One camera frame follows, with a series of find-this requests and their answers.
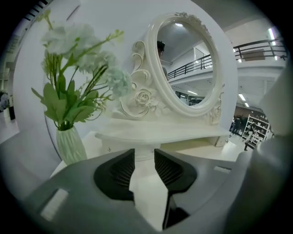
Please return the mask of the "white storage rack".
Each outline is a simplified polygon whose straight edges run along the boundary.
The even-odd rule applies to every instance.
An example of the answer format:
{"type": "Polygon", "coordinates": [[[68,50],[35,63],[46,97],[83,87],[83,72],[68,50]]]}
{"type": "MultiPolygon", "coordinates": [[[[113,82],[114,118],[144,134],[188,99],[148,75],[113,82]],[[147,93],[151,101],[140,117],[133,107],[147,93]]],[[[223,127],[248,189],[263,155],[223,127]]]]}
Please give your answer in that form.
{"type": "Polygon", "coordinates": [[[269,122],[258,119],[251,115],[248,116],[242,140],[244,143],[250,143],[257,146],[271,136],[271,126],[269,122]]]}

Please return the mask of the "white artificial flower bouquet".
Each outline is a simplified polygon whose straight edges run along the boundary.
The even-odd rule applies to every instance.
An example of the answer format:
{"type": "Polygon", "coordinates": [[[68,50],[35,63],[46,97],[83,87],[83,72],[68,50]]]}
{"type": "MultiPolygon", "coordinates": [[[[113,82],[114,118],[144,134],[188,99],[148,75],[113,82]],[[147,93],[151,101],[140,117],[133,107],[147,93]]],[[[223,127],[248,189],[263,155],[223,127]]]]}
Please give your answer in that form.
{"type": "Polygon", "coordinates": [[[45,106],[45,116],[59,131],[66,131],[77,122],[97,119],[108,101],[129,94],[131,78],[118,66],[116,56],[103,50],[104,44],[123,39],[122,30],[99,39],[90,25],[58,24],[51,21],[50,13],[47,10],[37,18],[48,24],[41,40],[47,82],[42,93],[33,93],[45,106]]]}

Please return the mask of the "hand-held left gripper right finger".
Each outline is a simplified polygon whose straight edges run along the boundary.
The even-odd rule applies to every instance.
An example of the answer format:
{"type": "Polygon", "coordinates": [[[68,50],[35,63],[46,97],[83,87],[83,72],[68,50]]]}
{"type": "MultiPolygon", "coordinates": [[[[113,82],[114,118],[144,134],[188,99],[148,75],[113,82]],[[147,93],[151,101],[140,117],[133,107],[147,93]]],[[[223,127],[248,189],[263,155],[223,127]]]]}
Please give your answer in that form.
{"type": "Polygon", "coordinates": [[[168,190],[163,234],[224,234],[249,158],[233,162],[156,149],[154,162],[168,190]]]}

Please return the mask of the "pale green ribbed vase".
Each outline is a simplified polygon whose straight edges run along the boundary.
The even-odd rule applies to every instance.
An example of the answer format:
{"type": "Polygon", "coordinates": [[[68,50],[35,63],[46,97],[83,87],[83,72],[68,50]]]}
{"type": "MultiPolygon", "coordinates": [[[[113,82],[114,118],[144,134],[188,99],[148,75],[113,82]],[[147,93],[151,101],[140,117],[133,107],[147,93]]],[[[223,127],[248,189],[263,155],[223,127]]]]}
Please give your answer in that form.
{"type": "Polygon", "coordinates": [[[66,165],[87,159],[85,147],[74,126],[65,131],[57,130],[56,140],[60,156],[66,165]]]}

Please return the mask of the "white ornate dressing table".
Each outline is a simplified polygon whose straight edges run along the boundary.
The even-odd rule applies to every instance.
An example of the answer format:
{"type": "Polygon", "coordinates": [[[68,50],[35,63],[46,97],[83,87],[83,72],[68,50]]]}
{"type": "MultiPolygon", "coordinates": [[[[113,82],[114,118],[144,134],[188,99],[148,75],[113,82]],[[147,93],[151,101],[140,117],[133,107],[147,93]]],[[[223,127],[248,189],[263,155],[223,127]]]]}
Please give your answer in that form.
{"type": "Polygon", "coordinates": [[[154,157],[154,149],[175,151],[196,157],[236,161],[244,151],[240,137],[229,137],[229,131],[219,126],[110,119],[102,127],[82,138],[87,158],[103,155],[102,140],[138,145],[137,161],[154,157]],[[223,147],[215,147],[215,137],[227,136],[223,147]]]}

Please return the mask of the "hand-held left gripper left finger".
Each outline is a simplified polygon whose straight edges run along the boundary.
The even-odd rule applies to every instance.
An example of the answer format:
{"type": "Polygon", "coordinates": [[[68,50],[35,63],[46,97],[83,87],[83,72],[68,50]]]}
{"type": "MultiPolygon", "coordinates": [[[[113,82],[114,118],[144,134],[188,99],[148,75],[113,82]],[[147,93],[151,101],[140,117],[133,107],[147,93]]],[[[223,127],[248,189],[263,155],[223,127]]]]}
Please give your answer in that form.
{"type": "Polygon", "coordinates": [[[157,234],[129,190],[135,151],[122,150],[66,166],[24,201],[48,234],[157,234]]]}

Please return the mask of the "oval mirror cream frame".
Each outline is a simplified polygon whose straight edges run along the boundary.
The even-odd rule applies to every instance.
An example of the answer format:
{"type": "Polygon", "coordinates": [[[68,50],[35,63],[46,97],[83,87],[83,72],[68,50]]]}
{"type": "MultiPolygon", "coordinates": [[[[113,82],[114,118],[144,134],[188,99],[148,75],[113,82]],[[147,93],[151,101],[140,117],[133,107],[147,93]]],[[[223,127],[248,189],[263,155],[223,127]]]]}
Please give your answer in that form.
{"type": "Polygon", "coordinates": [[[132,47],[134,68],[131,74],[132,90],[119,98],[113,107],[112,118],[129,121],[158,121],[170,118],[204,118],[209,125],[218,124],[221,115],[221,95],[224,86],[218,40],[214,33],[219,27],[203,11],[166,13],[156,17],[148,26],[142,41],[132,47]],[[212,86],[203,101],[194,106],[184,104],[175,94],[165,75],[158,55],[157,37],[171,23],[182,23],[201,37],[211,54],[212,86]]]}

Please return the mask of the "pale blue flower bunch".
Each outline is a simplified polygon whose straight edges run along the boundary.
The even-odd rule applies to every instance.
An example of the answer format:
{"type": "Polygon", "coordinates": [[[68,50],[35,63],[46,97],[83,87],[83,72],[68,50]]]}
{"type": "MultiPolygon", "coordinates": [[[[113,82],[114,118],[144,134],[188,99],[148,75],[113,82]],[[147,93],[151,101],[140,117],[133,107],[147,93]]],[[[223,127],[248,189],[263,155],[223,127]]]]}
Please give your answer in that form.
{"type": "Polygon", "coordinates": [[[0,112],[9,107],[9,96],[7,93],[0,91],[0,112]]]}

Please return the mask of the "black balcony railing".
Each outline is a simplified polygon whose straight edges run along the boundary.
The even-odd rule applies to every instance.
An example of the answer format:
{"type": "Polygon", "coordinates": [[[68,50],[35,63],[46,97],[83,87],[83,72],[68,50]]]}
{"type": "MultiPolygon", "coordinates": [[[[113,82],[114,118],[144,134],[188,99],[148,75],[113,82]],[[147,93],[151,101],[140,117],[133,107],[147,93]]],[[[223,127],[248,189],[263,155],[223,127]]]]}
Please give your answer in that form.
{"type": "Polygon", "coordinates": [[[239,63],[257,60],[286,61],[290,57],[282,39],[245,43],[233,47],[233,53],[239,63]]]}

